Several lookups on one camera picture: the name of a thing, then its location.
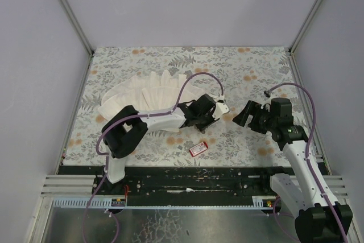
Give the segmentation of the red white staples box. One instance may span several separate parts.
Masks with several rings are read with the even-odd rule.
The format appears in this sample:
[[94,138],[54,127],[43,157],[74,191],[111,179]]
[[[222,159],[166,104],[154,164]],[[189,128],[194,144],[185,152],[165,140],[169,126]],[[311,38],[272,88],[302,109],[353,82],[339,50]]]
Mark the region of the red white staples box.
[[189,152],[192,157],[196,157],[205,152],[206,150],[208,150],[208,144],[206,142],[200,142],[199,144],[191,147],[189,149]]

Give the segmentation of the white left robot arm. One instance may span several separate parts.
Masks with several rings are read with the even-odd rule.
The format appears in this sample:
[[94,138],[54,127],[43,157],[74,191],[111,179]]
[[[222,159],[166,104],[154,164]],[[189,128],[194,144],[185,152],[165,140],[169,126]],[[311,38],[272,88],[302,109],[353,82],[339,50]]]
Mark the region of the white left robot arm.
[[180,102],[172,109],[140,112],[132,105],[125,106],[103,128],[101,141],[107,148],[104,168],[106,179],[116,184],[125,177],[129,156],[148,133],[195,127],[203,132],[229,112],[224,100],[203,94],[197,100]]

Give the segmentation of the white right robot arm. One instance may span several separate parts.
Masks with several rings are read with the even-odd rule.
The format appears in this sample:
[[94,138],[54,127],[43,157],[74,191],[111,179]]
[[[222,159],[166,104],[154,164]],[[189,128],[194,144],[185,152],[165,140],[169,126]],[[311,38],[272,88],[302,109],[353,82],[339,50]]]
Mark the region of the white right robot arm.
[[279,173],[270,177],[270,187],[295,219],[299,241],[347,242],[353,213],[349,205],[340,204],[323,178],[305,130],[294,123],[290,100],[273,98],[268,105],[250,100],[233,122],[257,133],[271,133],[288,159],[298,185]]

